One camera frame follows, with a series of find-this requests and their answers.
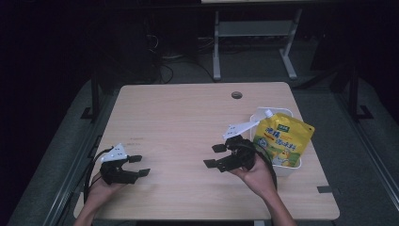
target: wooden table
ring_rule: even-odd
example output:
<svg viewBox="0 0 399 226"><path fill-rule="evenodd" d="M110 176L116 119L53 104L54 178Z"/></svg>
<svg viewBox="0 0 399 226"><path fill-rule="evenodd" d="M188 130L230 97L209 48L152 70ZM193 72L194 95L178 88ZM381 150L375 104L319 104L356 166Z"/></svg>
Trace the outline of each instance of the wooden table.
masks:
<svg viewBox="0 0 399 226"><path fill-rule="evenodd" d="M231 94L239 91L241 99ZM207 169L204 159L224 143L231 123L249 121L258 106L290 109L301 119L294 96L285 83L230 83L126 86L105 128L98 152L122 143L127 154L141 154L125 170L150 168L147 177L126 186L105 205L97 218L175 220L259 220L270 214L263 201L236 176ZM93 175L99 171L98 162ZM340 215L313 145L302 167L279 177L279 194L295 219L335 219ZM82 209L82 196L74 215Z"/></svg>

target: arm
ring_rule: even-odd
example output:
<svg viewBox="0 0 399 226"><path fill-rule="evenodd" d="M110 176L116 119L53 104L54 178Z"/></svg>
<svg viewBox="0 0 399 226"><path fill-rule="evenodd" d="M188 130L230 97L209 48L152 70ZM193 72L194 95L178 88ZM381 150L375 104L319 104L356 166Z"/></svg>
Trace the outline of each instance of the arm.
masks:
<svg viewBox="0 0 399 226"><path fill-rule="evenodd" d="M276 226L296 225L279 197L269 169L257 154L255 154L255 165L250 171L242 168L233 169L231 173L243 180L255 194L263 199Z"/></svg>
<svg viewBox="0 0 399 226"><path fill-rule="evenodd" d="M86 226L91 225L97 211L101 206L108 202L112 195L121 190L124 186L123 184L111 184L108 185L100 173L97 173L92 180L90 191L88 193L88 199L82 208L79 216L74 222L74 226Z"/></svg>

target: white mount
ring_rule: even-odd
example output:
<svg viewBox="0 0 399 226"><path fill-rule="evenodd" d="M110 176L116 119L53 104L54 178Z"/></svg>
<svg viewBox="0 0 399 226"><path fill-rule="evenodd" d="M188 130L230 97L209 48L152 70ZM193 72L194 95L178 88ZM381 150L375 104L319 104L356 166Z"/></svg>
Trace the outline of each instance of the white mount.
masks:
<svg viewBox="0 0 399 226"><path fill-rule="evenodd" d="M246 132L246 130L248 130L258 124L259 124L259 121L249 121L249 122L244 122L241 124L229 125L229 128L227 129L226 133L223 135L223 138L228 139L230 137L238 136L238 135Z"/></svg>
<svg viewBox="0 0 399 226"><path fill-rule="evenodd" d="M127 154L124 151L122 144L118 144L114 147L109 153L107 153L104 157L101 158L101 162L110 162L115 160L126 159Z"/></svg>

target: cable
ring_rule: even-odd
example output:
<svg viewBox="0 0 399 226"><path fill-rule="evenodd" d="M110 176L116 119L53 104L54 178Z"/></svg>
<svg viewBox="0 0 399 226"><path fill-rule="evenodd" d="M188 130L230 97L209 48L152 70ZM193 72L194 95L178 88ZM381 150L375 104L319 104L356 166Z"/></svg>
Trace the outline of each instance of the cable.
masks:
<svg viewBox="0 0 399 226"><path fill-rule="evenodd" d="M215 79L212 77L212 75L208 72L208 70L207 70L205 67L203 67L202 65L200 65L198 62L195 62L195 61L188 61L188 60L185 60L185 61L177 61L177 62L168 62L168 64L177 64L177 63L189 63L189 64L197 65L197 66L199 66L200 68L202 68L202 69L208 74L208 76L212 79L212 81L216 82Z"/></svg>
<svg viewBox="0 0 399 226"><path fill-rule="evenodd" d="M93 161L91 161L86 169L86 180L85 180L85 184L84 184L84 188L83 188L83 203L86 202L86 200L88 199L88 193L89 193L89 189L90 187L88 186L89 182L90 182L90 176L91 173L93 172L93 168L94 165L96 164L97 159L100 157L100 155L102 155L103 153L109 153L109 151L111 151L114 147L110 148L110 149L105 149L103 151L101 151L100 153L97 154L97 156L94 157Z"/></svg>

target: metal stand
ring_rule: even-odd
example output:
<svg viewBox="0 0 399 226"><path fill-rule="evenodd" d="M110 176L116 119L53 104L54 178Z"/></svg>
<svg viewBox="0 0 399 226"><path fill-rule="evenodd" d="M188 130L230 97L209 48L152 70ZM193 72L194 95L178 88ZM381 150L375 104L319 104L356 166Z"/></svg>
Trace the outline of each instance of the metal stand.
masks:
<svg viewBox="0 0 399 226"><path fill-rule="evenodd" d="M284 62L285 69L289 77L296 79L294 67L288 57L291 46L294 41L296 29L302 9L298 9L294 20L287 21L240 21L240 22L220 22L219 12L215 13L215 45L214 45L214 80L220 80L220 63L219 63L219 37L244 37L244 36L287 36L287 44L280 49L281 59Z"/></svg>

